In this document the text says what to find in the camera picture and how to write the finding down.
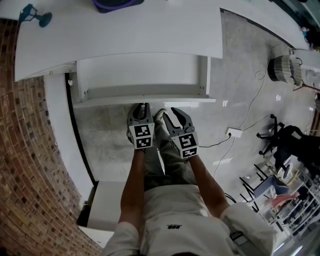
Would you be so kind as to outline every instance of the white desk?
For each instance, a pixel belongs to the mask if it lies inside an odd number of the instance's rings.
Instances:
[[[16,81],[69,62],[114,54],[222,58],[220,8],[260,24],[296,48],[308,48],[294,20],[267,0],[146,0],[106,14],[89,0],[46,0],[35,7],[52,12],[53,18],[46,28],[36,20],[21,24]]]

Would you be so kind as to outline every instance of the tiled floor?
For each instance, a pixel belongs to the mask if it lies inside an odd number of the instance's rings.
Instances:
[[[271,58],[288,53],[284,43],[249,23],[246,19],[225,12],[221,16],[223,28],[223,59],[212,59],[210,96],[215,103],[171,102],[152,103],[151,111],[176,107],[190,114],[201,146],[217,144],[227,139],[227,127],[239,128],[246,119],[244,130],[268,114],[275,114],[279,122],[298,126],[302,131],[310,124],[314,92],[303,88],[293,92],[293,85],[273,82],[265,71],[271,48]],[[130,170],[133,146],[126,137],[127,112],[130,105],[112,105],[75,109],[75,116],[87,160],[96,180],[125,181]],[[239,177],[255,174],[254,164],[264,159],[258,151],[264,146],[256,137],[268,131],[269,118],[243,132],[241,138],[211,148],[201,148],[199,155],[207,169],[222,188],[235,198],[242,188]],[[217,163],[224,157],[217,168]]]

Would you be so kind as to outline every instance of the purple container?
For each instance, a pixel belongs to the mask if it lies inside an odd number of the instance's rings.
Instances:
[[[144,0],[92,0],[92,2],[100,13],[106,14],[129,6],[140,5]]]

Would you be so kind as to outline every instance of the black office chair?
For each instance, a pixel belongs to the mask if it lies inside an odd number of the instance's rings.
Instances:
[[[262,140],[269,140],[270,144],[264,152],[259,151],[259,154],[264,156],[268,151],[277,147],[275,158],[275,168],[284,169],[284,177],[287,176],[289,165],[284,166],[284,162],[291,156],[296,156],[298,161],[302,162],[305,167],[313,174],[320,171],[320,137],[305,135],[301,130],[293,125],[285,127],[283,123],[277,124],[277,118],[272,114],[270,116],[274,119],[273,136],[256,135]]]
[[[285,127],[285,125],[280,122],[277,122],[277,118],[274,114],[270,115],[270,118],[274,119],[274,129],[272,136],[261,136],[260,133],[257,133],[256,136],[261,140],[268,140],[270,141],[269,145],[266,147],[264,151],[259,151],[259,155],[264,156],[268,151],[271,151],[278,146],[279,143],[279,131]]]

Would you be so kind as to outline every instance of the person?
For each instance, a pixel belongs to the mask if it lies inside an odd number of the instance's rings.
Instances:
[[[135,150],[123,189],[121,214],[103,256],[233,256],[232,225],[263,255],[272,255],[275,230],[244,203],[229,205],[198,155],[173,149],[161,109],[154,117],[156,147]]]

